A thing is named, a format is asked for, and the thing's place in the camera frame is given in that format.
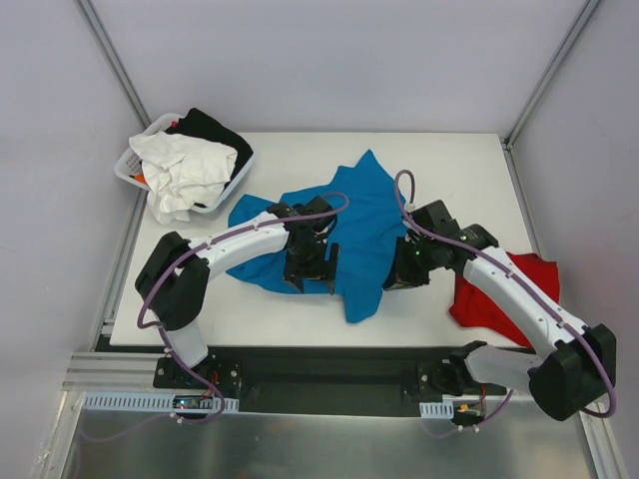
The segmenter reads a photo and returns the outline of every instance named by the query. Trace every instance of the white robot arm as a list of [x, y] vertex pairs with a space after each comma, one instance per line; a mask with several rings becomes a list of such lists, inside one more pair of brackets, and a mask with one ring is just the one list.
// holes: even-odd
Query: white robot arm
[[[145, 324], [142, 316], [138, 326], [161, 325], [176, 354], [188, 367], [196, 366], [208, 355], [196, 322], [207, 283], [231, 267], [284, 248], [285, 281], [303, 291], [304, 278], [324, 280], [333, 293], [339, 246], [333, 243], [324, 259], [326, 238], [334, 229], [336, 213], [346, 205], [334, 211], [322, 197], [315, 197], [305, 206], [272, 205], [221, 234], [193, 239], [176, 232], [164, 235], [136, 279], [136, 290], [160, 321]], [[176, 259], [180, 266], [173, 271]]]
[[431, 385], [461, 394], [472, 383], [530, 393], [551, 417], [564, 420], [608, 392], [614, 412], [616, 338], [603, 324], [588, 327], [534, 284], [479, 225], [461, 229], [442, 201], [412, 212], [398, 238], [386, 289], [429, 283], [439, 267], [453, 269], [483, 291], [517, 325], [534, 354], [474, 341], [451, 355]]

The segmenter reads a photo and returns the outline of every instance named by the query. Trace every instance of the red cloth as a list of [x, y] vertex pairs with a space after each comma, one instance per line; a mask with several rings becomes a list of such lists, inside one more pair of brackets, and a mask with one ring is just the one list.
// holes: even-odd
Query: red cloth
[[[559, 270], [556, 262], [544, 261], [534, 252], [508, 255], [532, 282], [553, 300], [559, 300]], [[459, 275], [455, 277], [455, 299], [449, 312], [460, 326], [488, 327], [521, 346], [532, 347], [526, 336], [488, 296]]]

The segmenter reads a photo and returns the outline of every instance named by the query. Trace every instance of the gray wall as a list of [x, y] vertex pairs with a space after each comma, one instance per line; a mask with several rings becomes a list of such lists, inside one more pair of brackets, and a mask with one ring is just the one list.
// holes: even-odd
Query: gray wall
[[562, 301], [619, 341], [612, 424], [639, 477], [639, 2], [604, 2], [533, 120], [515, 161]]
[[0, 31], [0, 476], [22, 478], [91, 334], [140, 127], [72, 1], [1, 2]]
[[505, 136], [584, 0], [96, 0], [151, 117]]

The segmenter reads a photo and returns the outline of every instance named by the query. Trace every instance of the laundry basket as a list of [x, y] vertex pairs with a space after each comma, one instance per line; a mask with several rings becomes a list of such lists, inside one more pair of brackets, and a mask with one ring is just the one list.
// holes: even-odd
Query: laundry basket
[[[173, 122], [177, 122], [182, 119], [182, 116], [176, 113], [167, 113], [161, 116], [158, 120], [153, 122], [149, 128], [144, 131], [144, 135], [150, 136], [155, 135], [159, 132], [164, 132]], [[235, 187], [240, 183], [245, 174], [249, 171], [249, 168], [253, 165], [253, 161], [255, 159], [255, 154], [253, 154], [244, 167], [234, 176], [234, 178], [229, 182], [224, 191], [218, 196], [215, 202], [212, 205], [206, 207], [198, 207], [197, 205], [193, 205], [191, 210], [198, 213], [210, 213], [215, 210], [226, 198], [227, 196], [235, 189]], [[134, 176], [142, 172], [142, 160], [140, 157], [136, 155], [131, 148], [127, 148], [127, 151], [120, 157], [120, 159], [116, 162], [115, 167], [113, 168], [116, 176], [124, 180], [125, 182], [129, 182], [136, 187], [142, 188], [144, 190], [149, 190], [149, 186], [137, 181]]]

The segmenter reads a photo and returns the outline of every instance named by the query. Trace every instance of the white table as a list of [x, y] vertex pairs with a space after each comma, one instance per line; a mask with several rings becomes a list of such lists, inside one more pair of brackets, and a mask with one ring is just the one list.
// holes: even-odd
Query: white table
[[[249, 193], [277, 201], [282, 193], [328, 183], [340, 165], [353, 166], [368, 149], [394, 177], [403, 168], [417, 179], [415, 202], [442, 199], [462, 227], [479, 223], [516, 253], [531, 251], [499, 139], [484, 134], [253, 133], [244, 137], [256, 161], [217, 217], [192, 214], [188, 224], [159, 225], [145, 211], [116, 314], [113, 345], [160, 345], [155, 329], [140, 330], [142, 300], [134, 281], [158, 239], [221, 232], [237, 200]], [[345, 322], [340, 296], [280, 295], [221, 274], [209, 283], [199, 326], [209, 345], [455, 346], [474, 339], [513, 343], [485, 328], [461, 328], [448, 315], [453, 273], [439, 270], [431, 284], [386, 292], [377, 314]], [[147, 313], [147, 321], [152, 314]]]

